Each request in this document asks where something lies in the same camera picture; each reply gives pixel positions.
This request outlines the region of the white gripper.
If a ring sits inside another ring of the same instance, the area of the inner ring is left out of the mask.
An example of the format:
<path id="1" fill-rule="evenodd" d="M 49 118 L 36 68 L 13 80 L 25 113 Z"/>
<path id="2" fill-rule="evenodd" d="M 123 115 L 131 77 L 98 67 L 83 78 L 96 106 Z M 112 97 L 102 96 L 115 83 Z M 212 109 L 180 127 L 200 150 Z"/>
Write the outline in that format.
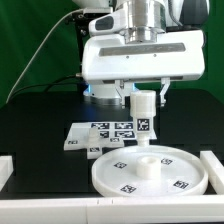
<path id="1" fill-rule="evenodd" d="M 155 43 L 126 44 L 119 34 L 95 36 L 85 45 L 82 75 L 89 84 L 116 80 L 122 107 L 128 96 L 124 81 L 161 80 L 160 105 L 164 106 L 170 79 L 197 80 L 204 73 L 203 44 L 201 30 L 159 34 Z"/>

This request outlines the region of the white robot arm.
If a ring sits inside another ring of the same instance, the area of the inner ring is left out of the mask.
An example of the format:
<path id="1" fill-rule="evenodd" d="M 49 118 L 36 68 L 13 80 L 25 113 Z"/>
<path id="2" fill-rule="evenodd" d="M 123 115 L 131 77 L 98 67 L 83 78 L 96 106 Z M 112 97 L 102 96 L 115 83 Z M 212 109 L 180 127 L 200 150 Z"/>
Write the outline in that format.
<path id="1" fill-rule="evenodd" d="M 124 105 L 137 83 L 199 79 L 209 0 L 72 0 L 87 20 L 84 99 Z"/>

